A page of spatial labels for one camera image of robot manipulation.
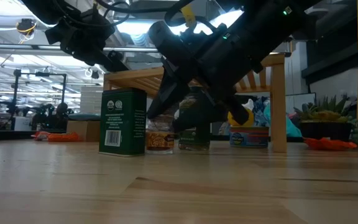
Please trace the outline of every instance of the spice jar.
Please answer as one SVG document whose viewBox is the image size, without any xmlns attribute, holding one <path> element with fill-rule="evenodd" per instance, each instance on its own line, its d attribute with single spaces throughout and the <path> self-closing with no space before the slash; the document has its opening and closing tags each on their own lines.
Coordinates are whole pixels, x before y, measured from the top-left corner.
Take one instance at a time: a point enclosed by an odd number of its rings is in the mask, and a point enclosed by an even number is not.
<svg viewBox="0 0 358 224">
<path fill-rule="evenodd" d="M 175 135 L 170 130 L 173 115 L 177 106 L 166 110 L 156 118 L 148 119 L 146 125 L 146 153 L 169 155 L 173 154 Z"/>
<path fill-rule="evenodd" d="M 190 94 L 180 102 L 179 112 L 183 114 L 187 108 L 191 107 L 202 93 L 202 87 L 191 86 Z M 211 140 L 210 124 L 202 124 L 195 128 L 187 129 L 180 133 L 179 148 L 192 151 L 206 151 L 209 149 Z"/>
</svg>

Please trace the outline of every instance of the wooden tabletop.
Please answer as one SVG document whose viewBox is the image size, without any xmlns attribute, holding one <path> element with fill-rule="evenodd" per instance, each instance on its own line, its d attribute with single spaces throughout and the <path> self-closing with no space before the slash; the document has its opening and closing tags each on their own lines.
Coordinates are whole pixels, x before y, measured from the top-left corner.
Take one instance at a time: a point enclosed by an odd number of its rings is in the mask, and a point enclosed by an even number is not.
<svg viewBox="0 0 358 224">
<path fill-rule="evenodd" d="M 0 223 L 358 223 L 358 151 L 212 145 L 122 158 L 0 141 Z"/>
</svg>

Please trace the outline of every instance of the potted plant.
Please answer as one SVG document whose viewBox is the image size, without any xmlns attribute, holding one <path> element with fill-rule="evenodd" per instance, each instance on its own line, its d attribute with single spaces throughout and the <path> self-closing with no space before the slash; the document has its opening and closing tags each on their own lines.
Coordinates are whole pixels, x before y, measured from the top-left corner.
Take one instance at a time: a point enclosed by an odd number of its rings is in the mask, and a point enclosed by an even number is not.
<svg viewBox="0 0 358 224">
<path fill-rule="evenodd" d="M 300 130 L 304 138 L 330 138 L 348 141 L 352 124 L 348 123 L 348 109 L 344 108 L 347 96 L 337 104 L 336 96 L 322 103 L 303 104 L 302 110 L 294 108 L 301 119 Z"/>
</svg>

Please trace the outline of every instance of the wooden shelf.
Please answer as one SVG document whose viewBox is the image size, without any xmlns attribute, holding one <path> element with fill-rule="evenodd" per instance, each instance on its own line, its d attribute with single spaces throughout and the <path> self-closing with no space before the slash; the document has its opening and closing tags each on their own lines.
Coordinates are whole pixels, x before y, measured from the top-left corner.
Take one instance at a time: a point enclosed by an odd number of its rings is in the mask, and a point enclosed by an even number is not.
<svg viewBox="0 0 358 224">
<path fill-rule="evenodd" d="M 272 141 L 275 152 L 287 151 L 284 59 L 284 54 L 272 54 L 262 61 L 265 68 L 272 68 L 269 82 L 266 69 L 263 69 L 259 74 L 244 74 L 243 79 L 234 86 L 238 93 L 270 92 Z M 163 73 L 163 68 L 158 67 L 106 74 L 104 89 L 134 87 L 145 90 L 149 97 L 154 98 L 160 88 Z"/>
</svg>

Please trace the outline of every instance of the black robotic arm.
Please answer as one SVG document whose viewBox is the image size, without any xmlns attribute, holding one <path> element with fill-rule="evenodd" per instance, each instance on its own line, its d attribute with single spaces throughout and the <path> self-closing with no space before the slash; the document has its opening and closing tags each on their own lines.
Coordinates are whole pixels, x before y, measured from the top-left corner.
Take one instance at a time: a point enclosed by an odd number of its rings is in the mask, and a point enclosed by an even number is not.
<svg viewBox="0 0 358 224">
<path fill-rule="evenodd" d="M 105 40 L 114 33 L 114 24 L 101 16 L 96 7 L 80 12 L 63 0 L 22 0 L 24 4 L 46 23 L 58 23 L 47 30 L 50 44 L 60 42 L 62 51 L 89 65 L 95 63 L 110 72 L 127 70 L 117 52 L 103 54 Z M 163 55 L 165 69 L 157 97 L 147 113 L 154 118 L 182 100 L 190 91 L 192 79 L 202 84 L 204 94 L 189 110 L 174 121 L 178 132 L 202 123 L 225 120 L 229 110 L 238 123 L 248 120 L 246 110 L 234 97 L 234 85 L 250 70 L 260 72 L 261 61 L 286 38 L 297 30 L 313 30 L 313 18 L 305 10 L 320 0 L 216 0 L 223 9 L 240 8 L 244 13 L 232 26 L 221 24 L 214 28 L 205 19 L 213 33 L 194 34 L 188 29 L 181 36 L 174 35 L 169 27 L 184 22 L 172 20 L 180 9 L 192 0 L 180 0 L 172 7 L 160 9 L 131 9 L 109 5 L 96 0 L 112 11 L 128 14 L 167 12 L 165 21 L 156 22 L 149 30 L 149 37 Z"/>
</svg>

